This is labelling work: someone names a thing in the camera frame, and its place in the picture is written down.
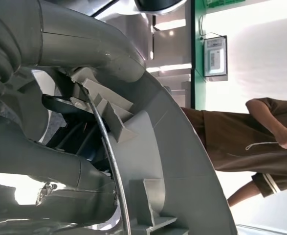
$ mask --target brown shirt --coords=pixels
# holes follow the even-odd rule
[[[287,101],[258,99],[287,127]],[[254,171],[263,196],[287,189],[287,150],[249,114],[203,111],[206,148],[216,170]]]

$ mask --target green wall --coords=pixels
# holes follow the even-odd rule
[[[202,110],[205,108],[206,88],[204,78],[204,61],[203,61],[203,45],[200,41],[199,30],[199,19],[202,15],[206,14],[206,8],[203,0],[196,1],[196,70],[195,70],[195,86],[196,86],[196,109]]]

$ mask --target curved plastic housing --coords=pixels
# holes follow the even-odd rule
[[[23,65],[88,66],[126,82],[137,81],[146,68],[118,29],[55,4],[0,0],[0,19],[11,34],[3,43],[8,47],[13,38]]]

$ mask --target gray plastic panel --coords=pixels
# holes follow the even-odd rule
[[[121,172],[124,189],[128,197],[129,180],[162,179],[161,159],[156,139],[149,115],[142,111],[125,123],[125,126],[137,136],[128,141],[116,143],[112,134],[109,134]],[[159,208],[162,208],[165,200],[165,187],[159,191],[159,201],[155,200]],[[128,202],[130,218],[135,218],[134,207]]]
[[[0,0],[0,19],[18,44],[24,66],[36,65],[40,57],[39,9],[39,1]]]
[[[118,29],[49,2],[41,6],[40,65],[91,66],[127,82],[137,81],[145,70],[145,61]]]

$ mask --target machine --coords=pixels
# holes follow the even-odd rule
[[[32,70],[61,96],[42,94]],[[207,153],[120,31],[42,0],[0,0],[0,234],[236,235]],[[38,142],[47,109],[64,117]]]

